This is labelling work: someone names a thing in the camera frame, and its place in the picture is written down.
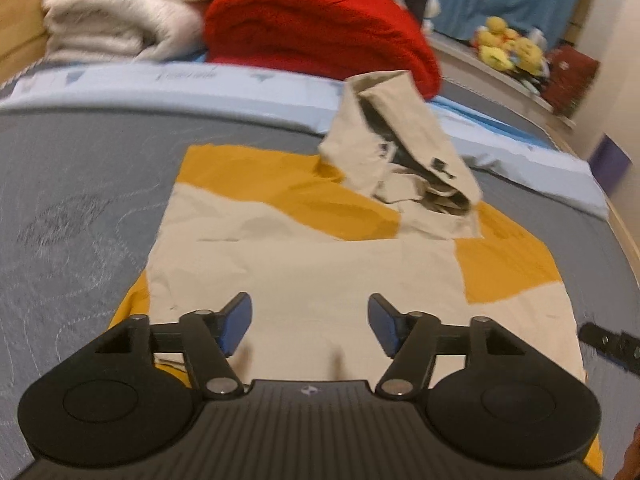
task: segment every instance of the person's hand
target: person's hand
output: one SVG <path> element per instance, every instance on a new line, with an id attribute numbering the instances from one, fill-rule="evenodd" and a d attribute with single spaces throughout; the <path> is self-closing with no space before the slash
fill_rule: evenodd
<path id="1" fill-rule="evenodd" d="M 634 438 L 625 451 L 622 469 L 613 480 L 636 480 L 640 476 L 640 424 L 636 427 Z"/>

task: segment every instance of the red blanket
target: red blanket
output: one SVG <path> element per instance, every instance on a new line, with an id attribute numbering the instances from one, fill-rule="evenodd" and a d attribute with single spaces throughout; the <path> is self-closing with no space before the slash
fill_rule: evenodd
<path id="1" fill-rule="evenodd" d="M 406 69 L 425 98 L 440 89 L 431 47 L 392 0 L 214 0 L 204 38 L 210 62 L 333 79 Z"/>

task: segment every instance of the light blue bed sheet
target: light blue bed sheet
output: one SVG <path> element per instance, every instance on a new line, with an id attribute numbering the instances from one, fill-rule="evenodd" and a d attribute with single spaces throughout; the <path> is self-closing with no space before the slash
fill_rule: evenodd
<path id="1" fill-rule="evenodd" d="M 451 99 L 447 99 L 446 97 L 436 96 L 430 101 L 430 103 L 435 107 L 450 110 L 460 116 L 466 117 L 470 121 L 479 124 L 483 128 L 486 128 L 495 134 L 511 137 L 511 139 L 520 140 L 521 142 L 526 142 L 533 146 L 554 149 L 549 142 L 546 142 L 543 139 L 539 139 L 534 135 L 511 126 L 510 124 L 503 123 L 502 121 L 489 117 L 482 112 L 468 108 L 465 105 L 461 105 Z"/>
<path id="2" fill-rule="evenodd" d="M 21 78 L 0 110 L 107 108 L 201 114 L 323 136 L 340 105 L 341 81 L 245 66 L 172 62 L 102 64 Z M 609 208 L 588 164 L 523 140 L 529 134 L 479 112 L 427 104 L 462 159 L 576 209 L 606 218 Z M 482 121 L 489 121 L 490 128 Z"/>

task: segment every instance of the yellow plush toy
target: yellow plush toy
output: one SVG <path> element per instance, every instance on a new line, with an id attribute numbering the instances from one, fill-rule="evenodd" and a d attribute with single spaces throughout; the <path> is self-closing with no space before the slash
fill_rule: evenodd
<path id="1" fill-rule="evenodd" d="M 544 53 L 529 38 L 518 38 L 513 45 L 513 59 L 516 67 L 532 76 L 542 74 Z"/>
<path id="2" fill-rule="evenodd" d="M 518 34 L 518 31 L 512 28 L 507 28 L 504 31 L 503 36 L 505 41 L 517 40 L 520 37 L 520 35 Z"/>
<path id="3" fill-rule="evenodd" d="M 509 60 L 506 52 L 497 46 L 480 45 L 478 49 L 478 57 L 480 60 L 500 72 L 513 70 L 513 63 Z"/>
<path id="4" fill-rule="evenodd" d="M 494 36 L 488 30 L 479 30 L 476 34 L 476 43 L 481 46 L 500 46 L 500 38 Z"/>
<path id="5" fill-rule="evenodd" d="M 507 22 L 499 16 L 489 16 L 485 25 L 494 36 L 503 36 L 504 31 L 507 30 Z"/>
<path id="6" fill-rule="evenodd" d="M 476 29 L 476 35 L 471 45 L 475 48 L 484 46 L 499 46 L 505 52 L 513 50 L 513 41 L 520 35 L 516 30 L 508 28 L 507 22 L 499 16 L 489 16 L 482 27 Z"/>

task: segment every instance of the gray mattress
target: gray mattress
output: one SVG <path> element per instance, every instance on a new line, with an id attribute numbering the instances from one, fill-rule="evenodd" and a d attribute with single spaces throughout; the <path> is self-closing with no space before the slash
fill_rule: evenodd
<path id="1" fill-rule="evenodd" d="M 448 84 L 444 93 L 542 135 L 463 89 Z M 0 480 L 31 460 L 15 417 L 21 393 L 107 327 L 145 265 L 187 147 L 213 142 L 315 153 L 319 141 L 175 114 L 0 114 Z M 640 333 L 640 292 L 606 222 L 490 174 L 476 177 L 488 203 L 551 250 L 578 323 Z M 610 478 L 640 422 L 640 381 L 588 349 L 583 356 L 604 411 Z"/>

